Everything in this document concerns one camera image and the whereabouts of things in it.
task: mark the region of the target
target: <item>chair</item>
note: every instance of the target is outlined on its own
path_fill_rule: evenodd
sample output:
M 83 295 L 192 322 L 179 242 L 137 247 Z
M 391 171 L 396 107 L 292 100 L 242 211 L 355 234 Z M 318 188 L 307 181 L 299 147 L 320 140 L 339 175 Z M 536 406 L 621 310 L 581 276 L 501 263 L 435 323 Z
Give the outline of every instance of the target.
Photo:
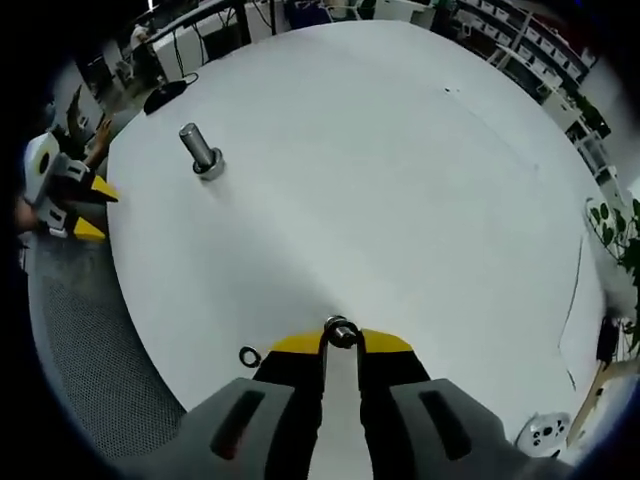
M 37 237 L 27 258 L 32 330 L 45 377 L 109 463 L 135 466 L 175 436 L 185 411 L 136 333 L 109 245 Z

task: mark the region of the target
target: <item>white tabletop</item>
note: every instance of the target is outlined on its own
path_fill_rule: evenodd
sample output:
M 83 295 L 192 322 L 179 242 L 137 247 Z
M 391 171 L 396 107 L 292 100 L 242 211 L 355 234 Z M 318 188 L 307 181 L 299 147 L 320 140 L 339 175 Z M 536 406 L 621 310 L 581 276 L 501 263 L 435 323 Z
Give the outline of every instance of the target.
M 199 74 L 132 121 L 109 165 L 122 292 L 185 408 L 253 374 L 243 345 L 265 352 L 342 314 L 405 338 L 509 439 L 535 412 L 577 412 L 591 364 L 574 390 L 559 344 L 571 320 L 594 348 L 600 324 L 593 268 L 567 317 L 597 185 L 524 91 L 384 21 L 289 32 Z M 210 184 L 178 138 L 187 122 L 226 159 Z

